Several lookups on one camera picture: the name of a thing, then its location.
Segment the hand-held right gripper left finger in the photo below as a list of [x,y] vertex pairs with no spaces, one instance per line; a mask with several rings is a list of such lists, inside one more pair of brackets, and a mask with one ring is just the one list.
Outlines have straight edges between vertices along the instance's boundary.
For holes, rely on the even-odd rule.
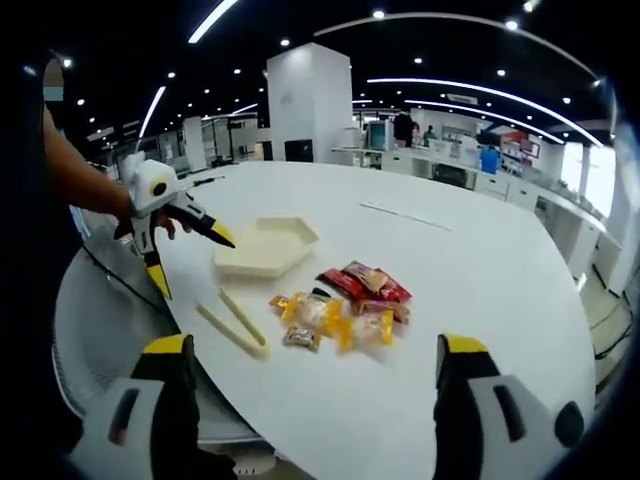
[[176,334],[145,347],[131,374],[90,405],[70,454],[84,479],[172,479],[197,449],[193,336]]

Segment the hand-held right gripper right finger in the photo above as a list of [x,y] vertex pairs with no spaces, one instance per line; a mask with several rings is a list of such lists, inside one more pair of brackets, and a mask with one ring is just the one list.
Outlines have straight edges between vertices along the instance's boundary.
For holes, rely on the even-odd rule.
[[575,402],[550,412],[472,337],[438,336],[436,390],[436,479],[542,479],[585,430]]

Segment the person's left hand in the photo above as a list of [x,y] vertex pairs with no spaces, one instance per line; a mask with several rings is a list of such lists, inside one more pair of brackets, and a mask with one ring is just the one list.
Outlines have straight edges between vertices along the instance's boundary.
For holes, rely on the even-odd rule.
[[174,240],[176,237],[176,221],[181,226],[184,233],[190,233],[192,231],[192,228],[189,225],[182,220],[177,220],[175,217],[168,215],[164,210],[157,211],[155,213],[154,226],[165,230],[168,238],[170,240]]

